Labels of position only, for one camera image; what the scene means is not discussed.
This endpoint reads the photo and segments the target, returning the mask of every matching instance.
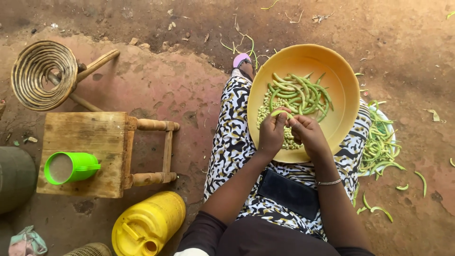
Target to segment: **black sleeve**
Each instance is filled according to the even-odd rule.
[[[226,228],[226,224],[217,218],[206,212],[199,211],[193,223],[191,223],[187,231],[183,234],[177,252],[190,248],[198,248],[206,252],[209,256],[214,256],[218,242]]]
[[[358,247],[336,247],[335,250],[337,250],[341,256],[374,256],[374,254],[368,250]]]

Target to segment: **yellow jerrycan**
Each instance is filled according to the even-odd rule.
[[[163,191],[137,203],[118,217],[112,229],[112,246],[118,256],[154,256],[185,219],[183,199]]]

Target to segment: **green bucket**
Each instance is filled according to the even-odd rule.
[[[85,180],[101,167],[96,157],[89,153],[57,152],[44,165],[44,176],[53,185]]]

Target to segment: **green cup handle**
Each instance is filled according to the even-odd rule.
[[[78,167],[74,168],[74,170],[75,171],[87,171],[87,170],[98,170],[99,168],[101,168],[101,164],[78,166]]]

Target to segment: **silver bracelet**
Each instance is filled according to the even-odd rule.
[[[333,185],[341,182],[341,178],[337,179],[336,181],[331,181],[331,182],[317,182],[318,186],[319,185]]]

